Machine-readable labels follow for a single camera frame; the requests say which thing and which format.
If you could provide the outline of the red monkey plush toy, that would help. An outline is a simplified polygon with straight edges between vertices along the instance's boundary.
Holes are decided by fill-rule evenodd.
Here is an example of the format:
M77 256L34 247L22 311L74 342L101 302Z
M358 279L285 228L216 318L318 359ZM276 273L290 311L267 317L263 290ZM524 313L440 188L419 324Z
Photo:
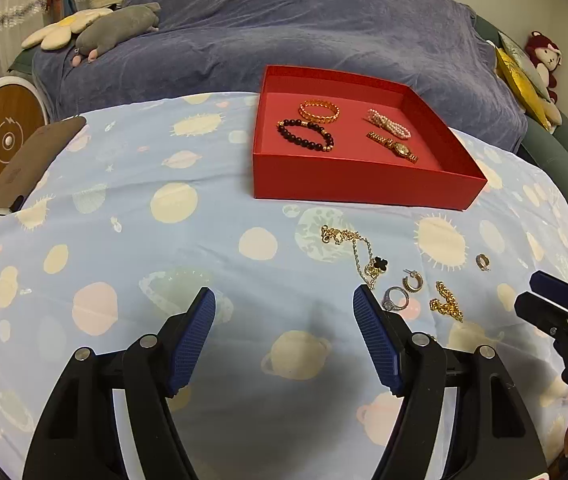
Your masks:
M557 93L555 88L557 85L554 72L557 67L562 64L562 52L557 44L549 37L544 36L542 32L534 30L530 33L525 46L525 52L528 54L532 64L536 68L540 78L546 86L549 100L554 104L557 103Z

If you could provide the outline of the grey plush toy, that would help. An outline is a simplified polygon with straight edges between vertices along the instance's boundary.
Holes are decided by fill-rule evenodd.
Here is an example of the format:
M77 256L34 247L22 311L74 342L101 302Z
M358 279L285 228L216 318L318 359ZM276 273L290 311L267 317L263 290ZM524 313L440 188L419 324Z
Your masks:
M89 63L124 41L156 30L159 24L158 2L125 6L89 25L77 38L71 65Z

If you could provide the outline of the white flower plush cushion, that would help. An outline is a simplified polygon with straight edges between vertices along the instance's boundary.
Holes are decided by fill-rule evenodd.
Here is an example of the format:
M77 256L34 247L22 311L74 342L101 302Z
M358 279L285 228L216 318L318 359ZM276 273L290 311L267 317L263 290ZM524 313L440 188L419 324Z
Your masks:
M69 44L72 36L79 35L96 20L111 13L109 8L78 11L33 32L22 40L22 48L27 50L39 46L43 51L60 50Z

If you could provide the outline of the planet print light-blue cloth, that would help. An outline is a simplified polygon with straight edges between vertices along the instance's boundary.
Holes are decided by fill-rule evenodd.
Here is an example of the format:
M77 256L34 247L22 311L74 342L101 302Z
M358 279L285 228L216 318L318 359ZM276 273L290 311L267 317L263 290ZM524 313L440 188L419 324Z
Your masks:
M544 455L564 448L568 385L551 339L514 311L534 271L568 282L568 206L540 169L466 133L488 183L466 211L252 196L256 96L204 94L92 112L17 214L0 217L0 466L19 478L71 353L117 351L202 287L217 313L169 403L203 479L367 479L400 402L352 314L368 252L378 294L423 288L403 317L441 344L497 349Z

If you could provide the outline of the green bed frame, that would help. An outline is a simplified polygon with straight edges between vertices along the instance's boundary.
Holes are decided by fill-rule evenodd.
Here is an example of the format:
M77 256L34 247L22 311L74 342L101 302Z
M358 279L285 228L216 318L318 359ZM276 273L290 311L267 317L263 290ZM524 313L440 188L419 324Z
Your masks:
M568 118L561 114L562 124L549 133L530 117L498 75L499 31L476 14L470 21L477 60L464 77L462 126L478 139L542 169L568 203Z

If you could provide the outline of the red jewelry tray box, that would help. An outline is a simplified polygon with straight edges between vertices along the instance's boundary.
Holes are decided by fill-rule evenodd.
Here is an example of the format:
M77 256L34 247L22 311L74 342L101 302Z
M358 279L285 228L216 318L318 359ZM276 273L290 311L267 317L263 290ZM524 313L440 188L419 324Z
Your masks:
M319 133L301 125L301 104L338 107ZM370 131L406 144L412 164L366 137ZM442 119L410 87L338 70L270 65L263 73L252 147L257 198L418 206L464 210L487 179Z

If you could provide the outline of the grey silver cushion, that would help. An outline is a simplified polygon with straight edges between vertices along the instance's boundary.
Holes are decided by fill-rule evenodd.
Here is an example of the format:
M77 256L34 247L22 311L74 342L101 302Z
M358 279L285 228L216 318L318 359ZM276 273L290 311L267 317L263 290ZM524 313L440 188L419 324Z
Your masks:
M528 54L525 52L525 49L519 47L516 42L514 42L509 36L506 36L503 32L499 32L499 36L501 40L501 49L515 61L518 67L532 82L534 88L536 88L538 95L542 99L546 116L548 116L549 121L553 126L553 129L550 132L552 133L556 126L560 126L562 124L561 112L556 107L556 104L549 100L548 92L546 92L546 86L540 78L534 64L532 64Z

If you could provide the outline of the brown card tag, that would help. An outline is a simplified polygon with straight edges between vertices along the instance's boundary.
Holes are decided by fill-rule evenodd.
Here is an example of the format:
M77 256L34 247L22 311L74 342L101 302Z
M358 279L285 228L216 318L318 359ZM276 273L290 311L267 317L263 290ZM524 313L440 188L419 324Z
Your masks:
M0 214L19 211L46 170L86 125L75 116L36 130L0 173Z

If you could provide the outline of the gold hoop earring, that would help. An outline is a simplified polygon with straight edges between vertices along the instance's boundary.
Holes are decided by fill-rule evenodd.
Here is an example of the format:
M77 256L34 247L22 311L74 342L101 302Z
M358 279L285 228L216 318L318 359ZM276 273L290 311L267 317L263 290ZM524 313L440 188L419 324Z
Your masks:
M423 288L424 280L421 273L417 270L404 269L404 277L402 279L402 286L411 294L416 294Z

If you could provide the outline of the gold wrist watch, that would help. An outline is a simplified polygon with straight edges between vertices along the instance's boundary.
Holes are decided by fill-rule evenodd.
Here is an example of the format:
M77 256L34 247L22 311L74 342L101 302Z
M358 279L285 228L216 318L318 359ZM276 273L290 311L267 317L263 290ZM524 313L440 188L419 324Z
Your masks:
M366 134L366 137L373 142L380 144L383 148L387 148L391 153L394 153L396 156L401 157L403 159L412 162L412 164L416 164L418 162L418 156L416 156L410 148L399 141L392 140L386 138L386 136L382 136L376 132L370 131Z

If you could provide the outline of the gold cushion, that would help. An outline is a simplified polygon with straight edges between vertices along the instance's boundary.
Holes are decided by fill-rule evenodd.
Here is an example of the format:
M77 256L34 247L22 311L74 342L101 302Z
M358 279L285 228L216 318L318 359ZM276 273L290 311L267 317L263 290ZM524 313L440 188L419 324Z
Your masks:
M496 50L496 61L498 74L506 82L515 99L546 131L551 132L553 126L546 116L542 99L529 78L501 48Z

